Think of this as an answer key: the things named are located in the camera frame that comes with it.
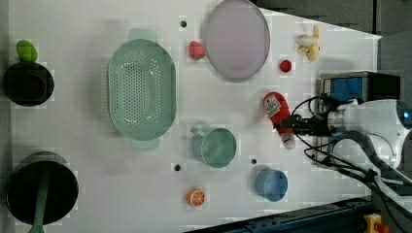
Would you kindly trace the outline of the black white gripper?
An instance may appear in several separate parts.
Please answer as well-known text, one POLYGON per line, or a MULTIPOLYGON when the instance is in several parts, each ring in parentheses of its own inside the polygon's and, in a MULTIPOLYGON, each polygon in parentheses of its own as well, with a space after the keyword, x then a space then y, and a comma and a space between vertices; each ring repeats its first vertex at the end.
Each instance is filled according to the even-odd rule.
POLYGON ((288 116, 282 120, 283 126, 294 126, 300 123, 300 128, 292 128, 295 135, 330 136, 327 125, 328 112, 313 114, 301 119, 299 115, 288 116))

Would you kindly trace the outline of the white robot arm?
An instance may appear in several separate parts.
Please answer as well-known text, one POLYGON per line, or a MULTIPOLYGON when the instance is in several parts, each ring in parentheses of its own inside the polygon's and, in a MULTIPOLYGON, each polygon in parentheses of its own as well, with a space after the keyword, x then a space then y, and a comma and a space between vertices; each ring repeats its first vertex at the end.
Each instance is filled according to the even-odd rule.
POLYGON ((325 138, 310 146, 323 159, 317 160, 348 177, 367 183, 401 207, 411 208, 411 179, 398 167, 404 143, 411 135, 411 110, 395 99, 359 103, 317 97, 321 108, 309 117, 296 113, 276 124, 295 136, 325 138))

